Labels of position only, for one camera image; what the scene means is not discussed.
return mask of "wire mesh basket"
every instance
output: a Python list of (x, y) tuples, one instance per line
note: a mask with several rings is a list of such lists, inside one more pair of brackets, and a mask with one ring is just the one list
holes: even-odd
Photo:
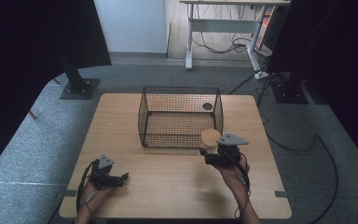
[(223, 132), (218, 88), (144, 87), (138, 129), (143, 147), (200, 147), (206, 129)]

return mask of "small round object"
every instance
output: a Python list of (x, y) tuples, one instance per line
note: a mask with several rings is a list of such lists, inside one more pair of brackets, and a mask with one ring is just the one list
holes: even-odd
[(207, 147), (217, 146), (217, 139), (222, 135), (215, 129), (206, 129), (201, 133), (201, 141)]
[(205, 103), (202, 105), (202, 108), (204, 108), (206, 110), (212, 110), (213, 105), (211, 105), (210, 103)]

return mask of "desk leg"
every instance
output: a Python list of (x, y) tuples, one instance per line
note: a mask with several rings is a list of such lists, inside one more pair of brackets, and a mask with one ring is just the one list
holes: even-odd
[(258, 64), (258, 61), (257, 61), (257, 59), (255, 58), (255, 55), (254, 55), (254, 53), (255, 53), (255, 42), (257, 41), (258, 35), (260, 34), (260, 29), (261, 29), (261, 26), (263, 25), (263, 20), (264, 20), (265, 14), (266, 14), (266, 10), (267, 10), (266, 6), (263, 6), (261, 8), (260, 14), (258, 15), (258, 19), (257, 19), (257, 26), (255, 27), (254, 36), (252, 38), (252, 43), (249, 46), (249, 48), (247, 49), (249, 58), (251, 60), (252, 66), (253, 66), (253, 68), (254, 68), (256, 73), (258, 73), (260, 71), (260, 65)]
[(188, 18), (188, 37), (187, 37), (187, 50), (186, 50), (186, 70), (191, 70), (193, 52), (191, 49), (191, 44), (193, 43), (193, 9), (194, 4), (190, 4), (190, 18)]

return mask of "gray floor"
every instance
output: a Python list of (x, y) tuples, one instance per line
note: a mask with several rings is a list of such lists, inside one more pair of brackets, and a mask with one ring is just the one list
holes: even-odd
[[(50, 82), (32, 107), (37, 119), (26, 116), (0, 157), (0, 223), (47, 223), (59, 205), (102, 94), (140, 92), (144, 85), (219, 87), (234, 90), (253, 71), (246, 63), (184, 61), (113, 54), (113, 66), (81, 69), (82, 77), (101, 80), (89, 101), (60, 100), (67, 83)], [(232, 94), (258, 100), (264, 79), (251, 78)], [(358, 223), (358, 150), (328, 105), (275, 102), (270, 88), (259, 107), (266, 132), (295, 149), (311, 145), (318, 134), (332, 154), (339, 176), (337, 197), (318, 223)], [(335, 192), (335, 169), (326, 148), (317, 140), (306, 152), (294, 153), (270, 141), (293, 216), (263, 223), (310, 223), (326, 210)], [(52, 223), (72, 220), (53, 217)]]

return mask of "black curtain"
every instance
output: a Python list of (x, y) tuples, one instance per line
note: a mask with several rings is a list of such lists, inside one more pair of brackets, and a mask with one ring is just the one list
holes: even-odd
[(0, 1), (0, 155), (45, 85), (76, 68), (108, 65), (92, 0)]
[(312, 83), (358, 147), (358, 1), (293, 0), (268, 71)]

